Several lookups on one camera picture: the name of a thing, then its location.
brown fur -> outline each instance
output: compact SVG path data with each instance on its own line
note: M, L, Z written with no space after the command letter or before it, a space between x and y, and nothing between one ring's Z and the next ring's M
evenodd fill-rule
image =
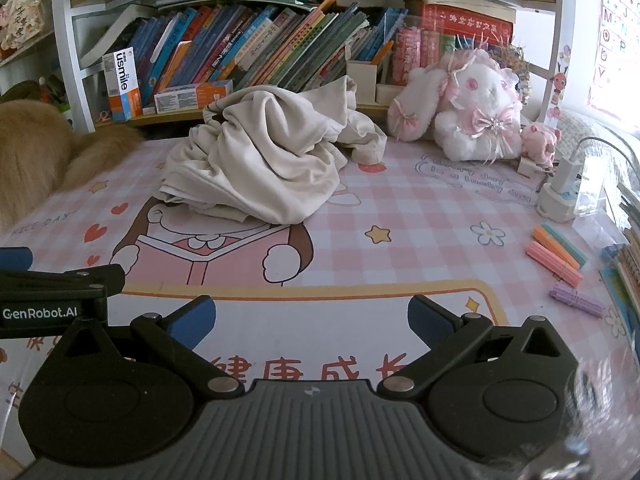
M38 101L0 104L0 234L53 192L115 168L141 141L125 124L76 136L62 114Z

gray ribbed panel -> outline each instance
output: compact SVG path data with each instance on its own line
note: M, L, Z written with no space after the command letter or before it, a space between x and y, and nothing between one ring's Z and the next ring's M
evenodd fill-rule
M468 480L478 478L473 470L509 478L444 446L415 405L381 399L366 381L257 381L240 399L207 404L179 442L151 458L95 470L42 459L20 478Z

white power adapter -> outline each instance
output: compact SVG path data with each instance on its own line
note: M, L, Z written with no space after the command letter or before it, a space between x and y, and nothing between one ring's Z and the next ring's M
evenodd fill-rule
M575 203L578 193L572 189L582 163L562 157L551 182L540 189L536 211L554 222L568 222L575 218Z

orange and white box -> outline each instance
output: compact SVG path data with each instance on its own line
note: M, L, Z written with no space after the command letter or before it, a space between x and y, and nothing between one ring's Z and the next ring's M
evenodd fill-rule
M130 47L105 54L102 56L102 65L113 120L123 123L142 115L133 49Z
M165 88L155 95L159 114L181 110L201 110L234 90L231 79Z

beige garment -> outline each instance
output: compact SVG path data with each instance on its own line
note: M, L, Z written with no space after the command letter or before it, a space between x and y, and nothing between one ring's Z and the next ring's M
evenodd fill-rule
M300 94L262 85L210 104L169 153L156 197L237 221L302 222L340 183L347 158L334 143L355 162L382 161L386 136L355 110L355 88L346 76Z

